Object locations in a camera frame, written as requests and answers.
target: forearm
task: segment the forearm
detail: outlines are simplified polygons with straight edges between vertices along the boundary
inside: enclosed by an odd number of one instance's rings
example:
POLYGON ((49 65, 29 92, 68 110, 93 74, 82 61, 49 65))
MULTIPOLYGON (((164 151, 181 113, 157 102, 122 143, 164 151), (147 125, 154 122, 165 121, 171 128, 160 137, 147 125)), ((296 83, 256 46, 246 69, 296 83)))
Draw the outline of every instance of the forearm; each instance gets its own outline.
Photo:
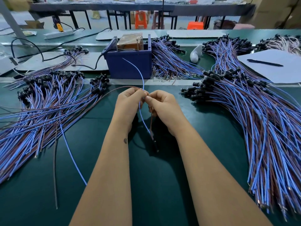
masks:
POLYGON ((127 130, 111 122, 70 226, 132 225, 127 130))
POLYGON ((271 225, 196 130, 183 128, 176 139, 199 225, 271 225))

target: pen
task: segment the pen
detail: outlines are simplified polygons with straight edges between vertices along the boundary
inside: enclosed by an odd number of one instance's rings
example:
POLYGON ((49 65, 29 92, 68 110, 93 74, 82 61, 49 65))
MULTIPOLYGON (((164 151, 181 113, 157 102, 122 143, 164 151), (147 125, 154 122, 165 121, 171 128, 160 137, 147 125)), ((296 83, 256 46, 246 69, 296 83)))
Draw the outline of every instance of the pen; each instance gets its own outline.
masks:
POLYGON ((254 59, 247 59, 247 61, 249 61, 250 63, 261 63, 261 64, 266 64, 266 65, 275 66, 275 67, 283 67, 283 65, 281 65, 281 64, 269 63, 269 62, 265 62, 265 61, 254 60, 254 59))

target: blue tool box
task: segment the blue tool box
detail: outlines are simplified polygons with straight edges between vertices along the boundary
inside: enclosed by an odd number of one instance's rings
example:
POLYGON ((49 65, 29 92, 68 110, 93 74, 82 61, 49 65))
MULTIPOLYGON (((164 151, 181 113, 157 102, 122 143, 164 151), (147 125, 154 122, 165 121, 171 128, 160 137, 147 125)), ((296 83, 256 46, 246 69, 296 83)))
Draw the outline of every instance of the blue tool box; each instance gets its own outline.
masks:
MULTIPOLYGON (((118 38, 114 37, 109 45, 102 51, 117 49, 118 38)), ((134 64, 141 72, 144 79, 150 79, 152 74, 151 66, 151 35, 148 35, 148 43, 144 44, 141 51, 109 51, 105 53, 104 59, 107 61, 112 79, 141 79, 138 70, 125 61, 134 64)))

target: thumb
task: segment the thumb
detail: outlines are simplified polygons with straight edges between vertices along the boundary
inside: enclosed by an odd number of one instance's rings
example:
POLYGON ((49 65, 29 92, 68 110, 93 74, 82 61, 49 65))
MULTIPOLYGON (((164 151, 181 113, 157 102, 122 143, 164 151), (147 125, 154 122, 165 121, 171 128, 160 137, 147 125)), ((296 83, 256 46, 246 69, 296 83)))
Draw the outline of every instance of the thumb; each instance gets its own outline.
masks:
POLYGON ((133 98, 135 101, 139 102, 142 98, 144 98, 147 95, 147 91, 138 90, 135 93, 133 93, 130 97, 133 98))
POLYGON ((160 103, 162 103, 162 102, 157 101, 155 98, 152 98, 152 97, 150 97, 150 96, 146 96, 146 97, 144 98, 144 101, 145 101, 149 106, 153 107, 155 110, 156 110, 156 108, 160 105, 160 103))

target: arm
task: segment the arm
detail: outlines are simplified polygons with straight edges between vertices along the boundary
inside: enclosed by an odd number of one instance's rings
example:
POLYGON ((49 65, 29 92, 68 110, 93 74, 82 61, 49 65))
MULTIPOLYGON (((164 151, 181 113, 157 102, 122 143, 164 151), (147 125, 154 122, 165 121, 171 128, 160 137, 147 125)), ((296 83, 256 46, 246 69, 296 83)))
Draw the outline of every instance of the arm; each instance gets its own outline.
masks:
POLYGON ((146 91, 130 88, 118 96, 98 160, 70 226, 132 225, 127 138, 145 95, 146 91))
POLYGON ((172 94, 154 91, 145 102, 177 139, 199 225, 272 225, 190 125, 172 94))

